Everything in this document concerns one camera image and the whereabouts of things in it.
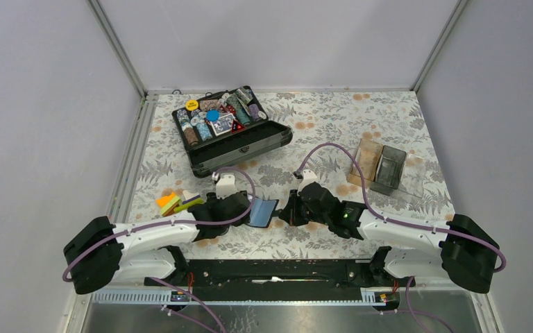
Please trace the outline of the black card holder wallet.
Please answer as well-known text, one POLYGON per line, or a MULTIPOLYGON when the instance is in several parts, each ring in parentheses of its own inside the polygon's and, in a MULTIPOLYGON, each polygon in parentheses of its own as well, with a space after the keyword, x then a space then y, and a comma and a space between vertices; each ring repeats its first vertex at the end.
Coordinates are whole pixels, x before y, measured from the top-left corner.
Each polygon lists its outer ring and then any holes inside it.
POLYGON ((248 198, 253 199, 253 206, 247 225, 252 228, 268 228, 272 218, 275 216, 279 200, 252 196, 248 196, 248 198))

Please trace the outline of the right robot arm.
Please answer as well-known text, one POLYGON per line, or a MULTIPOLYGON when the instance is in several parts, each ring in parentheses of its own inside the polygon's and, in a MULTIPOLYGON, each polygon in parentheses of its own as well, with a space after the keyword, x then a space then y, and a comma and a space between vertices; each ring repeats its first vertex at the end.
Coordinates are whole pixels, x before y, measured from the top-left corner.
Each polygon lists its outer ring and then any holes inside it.
POLYGON ((320 223, 344 239, 388 241, 371 260, 376 284, 419 277, 449 279, 475 293, 490 291, 500 247, 473 219, 455 214, 450 221, 429 221, 377 213, 364 203, 339 200, 310 170, 299 179, 279 219, 292 226, 320 223))

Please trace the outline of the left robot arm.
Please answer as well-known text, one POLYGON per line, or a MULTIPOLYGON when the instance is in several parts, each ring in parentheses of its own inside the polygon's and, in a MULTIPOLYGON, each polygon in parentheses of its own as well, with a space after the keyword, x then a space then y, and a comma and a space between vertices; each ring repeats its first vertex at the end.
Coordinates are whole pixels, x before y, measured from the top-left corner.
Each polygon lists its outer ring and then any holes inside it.
POLYGON ((112 283, 165 279, 178 285, 187 278, 187 267, 172 251, 181 244, 214 239, 232 226, 250 222, 257 200, 255 184, 248 191, 235 185, 232 168, 217 175, 216 190, 204 203, 141 223, 110 222, 108 216, 91 220, 63 248, 67 263, 64 282, 88 294, 112 283))

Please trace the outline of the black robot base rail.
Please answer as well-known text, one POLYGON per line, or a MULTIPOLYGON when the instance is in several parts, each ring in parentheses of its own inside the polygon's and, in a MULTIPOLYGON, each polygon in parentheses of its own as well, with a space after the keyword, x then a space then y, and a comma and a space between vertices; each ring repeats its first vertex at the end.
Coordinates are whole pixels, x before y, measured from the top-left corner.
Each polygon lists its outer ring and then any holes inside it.
POLYGON ((184 287, 230 282, 329 282, 341 287, 405 287, 381 265, 358 259, 190 259, 176 264, 163 282, 184 287))

